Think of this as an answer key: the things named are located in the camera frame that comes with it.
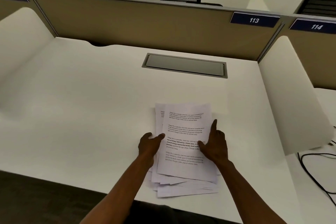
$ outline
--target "paper sheet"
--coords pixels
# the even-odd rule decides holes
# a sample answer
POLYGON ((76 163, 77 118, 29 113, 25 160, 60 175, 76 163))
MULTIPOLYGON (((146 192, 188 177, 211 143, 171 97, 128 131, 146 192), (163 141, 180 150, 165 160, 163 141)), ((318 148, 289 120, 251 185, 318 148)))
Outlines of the paper sheet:
POLYGON ((160 185, 157 188, 157 197, 177 197, 187 195, 209 194, 217 193, 217 189, 197 189, 197 188, 185 188, 176 185, 160 185))
POLYGON ((157 173, 158 163, 157 163, 157 155, 154 156, 154 165, 152 167, 152 182, 160 183, 160 184, 177 184, 181 182, 189 181, 189 179, 179 178, 174 176, 160 175, 157 173))
MULTIPOLYGON (((156 136, 162 133, 165 108, 166 108, 166 104, 160 104, 160 103, 155 104, 155 133, 156 133, 156 136)), ((157 168, 158 168, 157 159, 158 159, 159 152, 160 150, 158 150, 158 153, 154 157, 154 164, 152 167, 152 172, 153 172, 152 182, 156 182, 160 184, 177 184, 177 183, 188 181, 188 179, 184 179, 180 177, 158 174, 157 173, 157 168)))
POLYGON ((197 141, 208 141, 212 123, 210 104, 166 105, 157 173, 217 182, 215 164, 200 152, 197 141))

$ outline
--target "forearm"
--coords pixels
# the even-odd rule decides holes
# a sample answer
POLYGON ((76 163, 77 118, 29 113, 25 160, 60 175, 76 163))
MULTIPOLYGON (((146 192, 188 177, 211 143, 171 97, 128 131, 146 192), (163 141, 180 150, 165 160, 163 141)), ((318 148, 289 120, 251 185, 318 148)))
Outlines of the forearm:
POLYGON ((257 194, 229 160, 216 164, 244 224, 286 224, 257 194))
POLYGON ((113 189, 80 224, 121 224, 150 168, 148 158, 138 156, 120 177, 113 189))

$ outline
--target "paragraph of text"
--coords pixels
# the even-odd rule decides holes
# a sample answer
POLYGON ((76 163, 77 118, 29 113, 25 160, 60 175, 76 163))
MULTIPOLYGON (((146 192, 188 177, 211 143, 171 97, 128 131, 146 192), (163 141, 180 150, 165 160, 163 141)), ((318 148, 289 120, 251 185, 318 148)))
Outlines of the paragraph of text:
POLYGON ((187 120, 187 121, 196 121, 202 118, 203 113, 199 114, 182 114, 182 113, 175 113, 169 112, 169 118, 175 120, 187 120))
POLYGON ((176 139, 172 137, 167 137, 167 148, 171 148, 174 150, 178 149, 187 149, 187 150, 199 150, 197 142, 189 141, 189 140, 182 140, 176 139))
POLYGON ((204 157, 195 157, 189 155, 176 154, 172 152, 166 152, 166 160, 188 165, 198 165, 203 164, 204 157))
POLYGON ((174 125, 168 125, 169 132, 175 132, 177 134, 192 135, 192 136, 201 134, 203 132, 203 129, 204 128, 185 128, 174 125))

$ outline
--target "desk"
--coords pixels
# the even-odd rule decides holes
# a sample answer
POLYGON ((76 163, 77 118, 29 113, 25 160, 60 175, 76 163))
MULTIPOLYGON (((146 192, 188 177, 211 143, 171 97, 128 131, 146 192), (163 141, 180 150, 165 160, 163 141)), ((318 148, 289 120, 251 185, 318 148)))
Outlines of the desk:
MULTIPOLYGON (((0 87, 0 169, 109 192, 155 131, 155 102, 210 102, 229 158, 288 224, 299 204, 257 62, 56 38, 0 87), (227 63, 228 79, 142 68, 147 53, 227 63)), ((160 199, 147 182, 136 199, 240 222, 220 192, 160 199)))
MULTIPOLYGON (((336 90, 315 89, 315 91, 322 108, 329 117, 330 123, 336 126, 336 90)), ((325 145, 316 150, 300 152, 300 155, 305 153, 336 154, 336 146, 325 145)), ((286 159, 305 223, 334 224, 336 208, 328 196, 305 173, 295 154, 286 156, 286 159)), ((304 163, 308 171, 326 190, 336 191, 336 160, 320 156, 307 156, 304 163)))

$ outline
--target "text 114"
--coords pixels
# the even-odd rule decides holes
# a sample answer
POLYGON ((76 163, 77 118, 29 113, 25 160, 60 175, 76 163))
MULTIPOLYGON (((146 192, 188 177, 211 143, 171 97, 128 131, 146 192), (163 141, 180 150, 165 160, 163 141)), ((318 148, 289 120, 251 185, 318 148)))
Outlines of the text 114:
POLYGON ((314 24, 311 29, 321 29, 323 27, 323 25, 316 25, 314 24))

